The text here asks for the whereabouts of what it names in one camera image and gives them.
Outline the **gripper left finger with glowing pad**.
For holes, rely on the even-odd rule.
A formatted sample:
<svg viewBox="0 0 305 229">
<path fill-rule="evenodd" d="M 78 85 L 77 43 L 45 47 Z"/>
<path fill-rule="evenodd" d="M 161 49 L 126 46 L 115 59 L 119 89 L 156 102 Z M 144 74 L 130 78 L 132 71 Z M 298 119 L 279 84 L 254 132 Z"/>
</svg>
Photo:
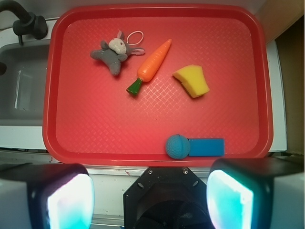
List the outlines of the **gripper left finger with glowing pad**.
<svg viewBox="0 0 305 229">
<path fill-rule="evenodd" d="M 94 184 L 81 164 L 2 164 L 2 229 L 88 229 Z"/>
</svg>

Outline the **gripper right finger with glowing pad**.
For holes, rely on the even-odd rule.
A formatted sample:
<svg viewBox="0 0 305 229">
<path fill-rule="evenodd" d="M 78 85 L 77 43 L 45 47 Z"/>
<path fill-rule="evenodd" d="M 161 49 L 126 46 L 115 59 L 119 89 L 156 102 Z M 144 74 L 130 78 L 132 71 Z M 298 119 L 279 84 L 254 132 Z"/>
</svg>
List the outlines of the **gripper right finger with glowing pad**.
<svg viewBox="0 0 305 229">
<path fill-rule="evenodd" d="M 304 162 L 218 159 L 208 176 L 206 200 L 216 229 L 303 229 Z"/>
</svg>

